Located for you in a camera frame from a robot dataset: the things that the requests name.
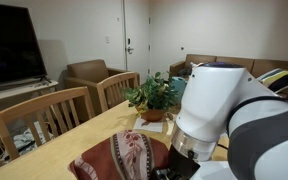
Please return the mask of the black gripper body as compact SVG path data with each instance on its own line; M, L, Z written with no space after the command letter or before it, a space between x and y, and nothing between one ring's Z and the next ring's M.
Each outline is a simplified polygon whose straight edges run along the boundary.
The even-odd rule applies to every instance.
M188 151L185 157L171 146L168 156L168 165L163 168L155 167L152 170L150 180L190 180L200 165L193 160L195 153Z

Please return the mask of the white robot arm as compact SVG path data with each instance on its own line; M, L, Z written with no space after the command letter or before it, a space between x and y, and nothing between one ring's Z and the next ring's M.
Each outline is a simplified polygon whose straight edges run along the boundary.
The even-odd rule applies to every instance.
M153 180L288 180L288 100L245 67L194 64Z

